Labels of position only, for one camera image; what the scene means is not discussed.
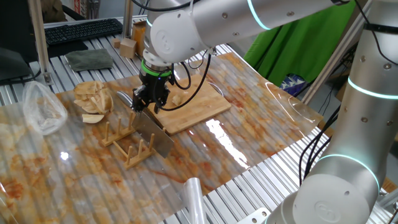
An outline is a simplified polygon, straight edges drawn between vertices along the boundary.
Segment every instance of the teal light ring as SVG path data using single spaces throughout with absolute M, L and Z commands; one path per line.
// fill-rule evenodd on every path
M 253 15 L 253 17 L 257 21 L 257 23 L 261 26 L 261 28 L 263 28 L 265 30 L 270 30 L 270 28 L 266 27 L 266 25 L 264 25 L 261 22 L 259 16 L 256 13 L 256 10 L 254 10 L 254 6 L 253 6 L 253 3 L 251 2 L 251 0 L 248 0 L 248 4 L 249 4 L 249 8 L 250 8 L 251 14 Z
M 367 94 L 369 96 L 374 96 L 377 98 L 382 98 L 382 99 L 387 99 L 387 100 L 398 100 L 398 96 L 394 96 L 394 95 L 384 95 L 384 94 L 380 94 L 380 93 L 374 93 L 372 91 L 369 90 L 365 90 L 364 88 L 361 88 L 357 85 L 355 85 L 353 83 L 353 81 L 351 81 L 350 78 L 348 78 L 348 83 L 356 90 L 360 91 L 361 93 Z
M 150 27 L 152 27 L 152 24 L 149 22 L 149 20 L 147 19 L 147 23 Z
M 340 155 L 340 154 L 327 155 L 327 156 L 325 156 L 325 157 L 322 157 L 319 161 L 321 161 L 322 159 L 329 158 L 329 157 L 344 157 L 344 158 L 351 159 L 352 161 L 355 161 L 355 162 L 361 164 L 363 167 L 365 167 L 365 168 L 372 174 L 372 176 L 374 177 L 374 180 L 375 180 L 376 183 L 377 183 L 377 187 L 378 187 L 378 189 L 379 189 L 379 191 L 380 191 L 380 184 L 379 184 L 379 181 L 377 180 L 376 175 L 374 175 L 373 171 L 372 171 L 367 165 L 365 165 L 363 162 L 361 162 L 361 161 L 359 161 L 359 160 L 357 160 L 357 159 L 354 159 L 354 158 L 352 158 L 352 157 L 350 157 L 350 156 L 345 156 L 345 155 Z

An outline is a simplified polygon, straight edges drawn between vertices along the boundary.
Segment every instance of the green backdrop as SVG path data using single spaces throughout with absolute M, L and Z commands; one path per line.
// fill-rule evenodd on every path
M 331 57 L 355 2 L 333 6 L 258 35 L 244 59 L 264 78 L 280 86 L 293 73 L 311 82 Z

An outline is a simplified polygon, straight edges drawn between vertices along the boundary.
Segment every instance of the wooden cutting board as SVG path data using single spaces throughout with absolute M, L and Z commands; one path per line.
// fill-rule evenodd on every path
M 201 79 L 202 76 L 193 75 L 192 85 L 188 90 L 181 90 L 168 83 L 170 95 L 164 108 L 176 107 L 172 100 L 177 94 L 182 96 L 182 103 L 186 102 L 198 88 Z M 187 86 L 188 79 L 180 80 L 178 83 L 181 86 Z M 196 97 L 182 108 L 175 111 L 160 110 L 158 114 L 155 114 L 154 107 L 154 104 L 151 104 L 149 111 L 166 128 L 168 134 L 173 135 L 230 109 L 231 104 L 208 82 L 204 82 Z

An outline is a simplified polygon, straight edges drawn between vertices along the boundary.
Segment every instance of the blue object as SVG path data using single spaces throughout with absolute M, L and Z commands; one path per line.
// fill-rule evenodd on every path
M 295 74 L 290 74 L 286 76 L 279 88 L 293 96 L 298 93 L 306 84 L 307 82 L 302 77 Z

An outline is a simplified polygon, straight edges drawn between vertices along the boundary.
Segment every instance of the green cloth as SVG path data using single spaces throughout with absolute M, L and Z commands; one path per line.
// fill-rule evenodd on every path
M 113 67 L 113 59 L 106 49 L 70 52 L 66 58 L 75 72 Z
M 333 54 L 354 7 L 355 2 L 333 6 L 263 32 L 244 59 L 276 86 L 291 73 L 312 82 Z

